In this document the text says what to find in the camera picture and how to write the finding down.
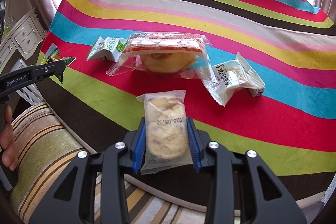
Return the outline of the person's left hand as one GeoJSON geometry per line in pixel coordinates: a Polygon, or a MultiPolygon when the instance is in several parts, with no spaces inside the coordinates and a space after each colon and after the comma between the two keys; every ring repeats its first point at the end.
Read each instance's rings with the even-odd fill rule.
{"type": "Polygon", "coordinates": [[[9,105],[6,105],[5,110],[5,128],[1,132],[1,147],[3,149],[2,162],[4,166],[14,171],[18,164],[18,155],[15,148],[14,133],[12,127],[12,110],[9,105]]]}

